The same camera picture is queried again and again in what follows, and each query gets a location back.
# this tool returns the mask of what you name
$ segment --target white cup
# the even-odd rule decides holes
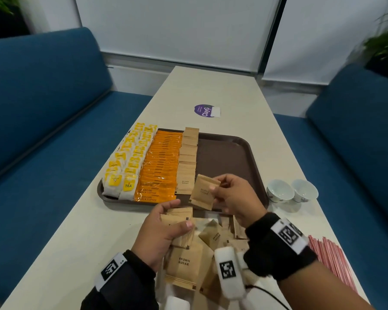
[[[274,179],[269,182],[266,192],[273,203],[284,203],[295,195],[293,188],[287,182],[280,179]]]
[[[292,187],[295,190],[295,197],[293,200],[299,203],[308,202],[316,199],[319,196],[319,192],[316,187],[309,181],[303,179],[295,179],[292,182]]]

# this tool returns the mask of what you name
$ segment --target hand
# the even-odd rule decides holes
[[[253,188],[245,179],[233,174],[224,174],[215,177],[221,182],[220,187],[211,187],[214,195],[214,204],[225,201],[223,212],[236,216],[239,224],[249,227],[267,213]]]
[[[161,222],[160,215],[170,208],[176,208],[180,202],[179,199],[176,199],[158,203],[146,217],[132,246],[131,251],[154,272],[158,272],[172,240],[188,233],[193,228],[191,221],[169,226]]]

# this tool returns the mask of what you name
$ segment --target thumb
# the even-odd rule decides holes
[[[229,188],[223,188],[220,186],[210,186],[211,194],[214,197],[221,198],[221,199],[228,198],[228,190]]]
[[[194,226],[193,222],[188,220],[174,225],[170,225],[168,227],[168,236],[171,239],[180,237],[188,233],[193,228],[193,226]]]

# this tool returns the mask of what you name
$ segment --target blue cushion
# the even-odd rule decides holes
[[[275,117],[369,301],[388,310],[387,219],[307,119]]]
[[[349,65],[307,116],[388,216],[388,79]]]
[[[87,28],[0,39],[0,170],[111,86]]]
[[[110,93],[0,178],[1,302],[150,99]]]

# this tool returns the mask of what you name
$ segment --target table top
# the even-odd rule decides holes
[[[221,118],[196,114],[194,107],[198,104],[221,107]],[[137,121],[165,129],[184,130],[188,126],[200,128],[202,133],[241,137],[250,144],[265,185],[275,178],[289,183],[305,179],[253,77],[175,67]],[[1,310],[79,309],[96,274],[116,253],[132,247],[152,207],[104,204],[96,188],[105,168],[95,176]],[[269,210],[288,218],[306,235],[325,236],[338,243],[316,200],[303,205],[271,205]],[[358,293],[367,300],[353,271],[352,276]],[[259,285],[285,301],[274,280],[259,279]],[[199,293],[187,298],[194,298],[194,309],[209,306]],[[267,309],[279,308],[255,290],[248,299],[260,306],[264,302]],[[237,308],[238,304],[232,302],[230,309]]]

